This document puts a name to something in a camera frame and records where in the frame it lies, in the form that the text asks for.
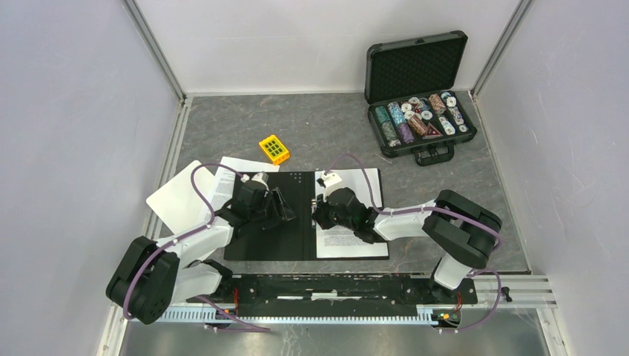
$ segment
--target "black binder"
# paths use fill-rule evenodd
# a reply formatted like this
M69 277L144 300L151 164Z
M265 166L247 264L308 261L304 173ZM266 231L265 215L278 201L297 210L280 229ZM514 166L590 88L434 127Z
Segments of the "black binder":
M249 226L234 232L231 243L225 247L225 260L236 261L308 261L308 260L388 260L385 257L317 258L316 226L311 219L312 200L315 199L315 173L273 172L268 173L267 184L278 187L297 218L281 226L262 231L260 226ZM378 185L382 194L381 173ZM236 179L234 191L242 185Z

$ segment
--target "case lid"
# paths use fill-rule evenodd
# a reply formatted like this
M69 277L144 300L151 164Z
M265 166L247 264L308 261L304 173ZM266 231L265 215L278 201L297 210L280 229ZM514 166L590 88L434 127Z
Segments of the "case lid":
M367 50L365 99L373 104L450 89L466 43L463 31L452 31L374 44Z

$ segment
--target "white poker chip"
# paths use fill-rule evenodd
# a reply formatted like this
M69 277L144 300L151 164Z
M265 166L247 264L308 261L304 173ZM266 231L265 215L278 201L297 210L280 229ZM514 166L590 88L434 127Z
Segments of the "white poker chip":
M430 111L428 111L428 110L424 110L424 111L422 111L419 115L420 115L420 116L421 116L421 118L422 118L422 119L424 119L424 120L430 120L430 119L432 119L432 113L431 113Z
M402 104L401 106L402 112L406 113L407 111L411 111L412 110L412 105L409 104L408 102L405 102Z
M446 131L446 135L456 134L456 129L452 125L444 125L444 131Z
M454 108L456 106L456 98L454 96L448 96L446 98L446 105L450 108Z

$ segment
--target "white wall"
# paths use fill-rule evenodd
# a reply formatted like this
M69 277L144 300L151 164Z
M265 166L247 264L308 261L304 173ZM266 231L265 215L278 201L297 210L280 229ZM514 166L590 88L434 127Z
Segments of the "white wall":
M184 89L362 91L370 45L463 30L470 89L518 0L138 0Z
M535 1L480 109L575 355L626 355L629 3Z
M0 47L0 355L93 355L177 100L121 1L3 1Z

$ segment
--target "yellow block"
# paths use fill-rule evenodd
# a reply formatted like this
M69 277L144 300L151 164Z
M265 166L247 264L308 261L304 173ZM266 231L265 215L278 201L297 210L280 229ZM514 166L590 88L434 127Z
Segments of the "yellow block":
M259 145L273 165L279 165L291 156L288 148L275 135L263 139Z

